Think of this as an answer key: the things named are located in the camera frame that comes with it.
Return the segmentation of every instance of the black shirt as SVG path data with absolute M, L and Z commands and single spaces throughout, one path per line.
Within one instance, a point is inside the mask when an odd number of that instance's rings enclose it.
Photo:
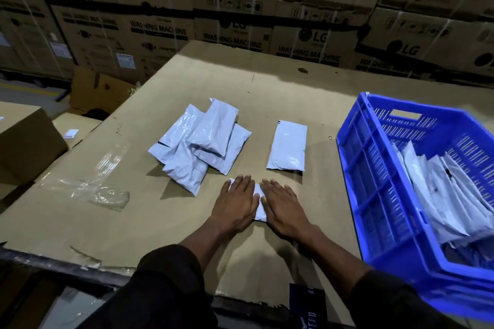
M 359 329 L 464 328 L 399 278 L 375 270 L 357 282 L 347 305 Z M 199 261 L 188 248 L 168 245 L 145 255 L 130 281 L 78 328 L 207 329 L 217 324 Z

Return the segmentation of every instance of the blue plastic crate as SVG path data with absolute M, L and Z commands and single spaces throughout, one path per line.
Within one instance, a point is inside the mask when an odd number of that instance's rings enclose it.
M 478 259 L 475 250 L 441 249 L 391 145 L 409 140 L 428 159 L 448 152 L 494 205 L 494 138 L 480 123 L 461 110 L 362 93 L 337 144 L 363 258 L 443 312 L 494 322 L 494 270 L 461 264 Z

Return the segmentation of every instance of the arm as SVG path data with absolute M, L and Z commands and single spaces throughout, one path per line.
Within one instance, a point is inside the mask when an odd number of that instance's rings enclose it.
M 146 254 L 130 281 L 78 328 L 216 328 L 202 274 L 219 245 L 254 220 L 254 184 L 250 176 L 225 182 L 198 230 Z
M 263 180 L 261 203 L 267 222 L 283 237 L 295 240 L 319 265 L 359 328 L 463 327 L 425 303 L 399 278 L 375 271 L 328 239 L 312 225 L 289 186 Z

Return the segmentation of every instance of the left hand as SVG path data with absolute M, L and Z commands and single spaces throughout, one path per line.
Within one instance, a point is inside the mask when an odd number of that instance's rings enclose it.
M 255 181 L 250 175 L 238 176 L 230 185 L 226 181 L 214 203 L 211 218 L 226 232 L 242 232 L 255 218 L 259 194 L 254 195 Z

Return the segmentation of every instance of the pile of white packages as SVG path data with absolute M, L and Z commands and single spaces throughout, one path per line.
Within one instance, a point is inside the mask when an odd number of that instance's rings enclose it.
M 494 259 L 494 209 L 460 165 L 447 153 L 417 156 L 411 141 L 401 152 L 393 148 L 439 243 L 474 244 L 486 260 Z
M 235 123 L 238 109 L 211 98 L 206 113 L 189 104 L 185 113 L 148 151 L 163 171 L 197 195 L 208 166 L 230 171 L 251 132 Z

